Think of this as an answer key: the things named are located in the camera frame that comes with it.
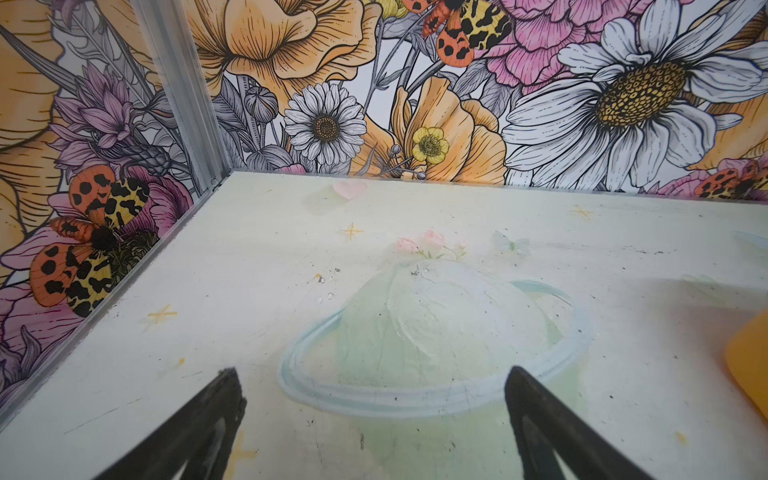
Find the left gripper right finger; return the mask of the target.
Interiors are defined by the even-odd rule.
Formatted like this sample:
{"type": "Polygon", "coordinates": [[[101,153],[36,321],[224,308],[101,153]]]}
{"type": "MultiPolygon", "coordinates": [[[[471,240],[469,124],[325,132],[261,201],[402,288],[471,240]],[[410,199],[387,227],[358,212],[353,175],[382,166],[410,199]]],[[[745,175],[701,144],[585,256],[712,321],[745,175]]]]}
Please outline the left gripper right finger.
{"type": "Polygon", "coordinates": [[[563,479],[561,463],[578,479],[651,479],[524,368],[504,395],[525,479],[563,479]]]}

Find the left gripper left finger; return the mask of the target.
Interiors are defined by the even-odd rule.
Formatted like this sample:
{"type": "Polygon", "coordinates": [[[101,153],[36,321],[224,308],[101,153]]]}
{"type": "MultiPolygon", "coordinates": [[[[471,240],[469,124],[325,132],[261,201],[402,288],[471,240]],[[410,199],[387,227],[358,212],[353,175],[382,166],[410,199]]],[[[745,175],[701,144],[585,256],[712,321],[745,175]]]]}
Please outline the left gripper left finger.
{"type": "Polygon", "coordinates": [[[247,406],[237,371],[221,370],[198,394],[99,479],[222,479],[247,406]]]}

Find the yellow plastic bin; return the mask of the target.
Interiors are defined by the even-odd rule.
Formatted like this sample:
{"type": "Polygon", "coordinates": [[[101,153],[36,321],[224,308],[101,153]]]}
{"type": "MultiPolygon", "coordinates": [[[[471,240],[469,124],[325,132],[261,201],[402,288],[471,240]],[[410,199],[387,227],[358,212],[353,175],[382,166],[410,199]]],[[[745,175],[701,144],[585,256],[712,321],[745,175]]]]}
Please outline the yellow plastic bin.
{"type": "Polygon", "coordinates": [[[725,364],[744,395],[767,420],[767,310],[747,322],[729,340],[725,364]]]}

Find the left aluminium frame post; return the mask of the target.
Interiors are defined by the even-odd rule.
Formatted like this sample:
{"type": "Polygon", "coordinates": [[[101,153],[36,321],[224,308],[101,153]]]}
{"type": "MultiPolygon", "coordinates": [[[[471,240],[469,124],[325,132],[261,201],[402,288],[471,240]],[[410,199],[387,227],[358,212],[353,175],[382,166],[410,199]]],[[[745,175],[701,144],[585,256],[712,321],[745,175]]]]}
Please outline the left aluminium frame post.
{"type": "Polygon", "coordinates": [[[179,1],[134,1],[139,24],[190,154],[194,184],[213,192],[230,173],[196,46],[179,1]]]}

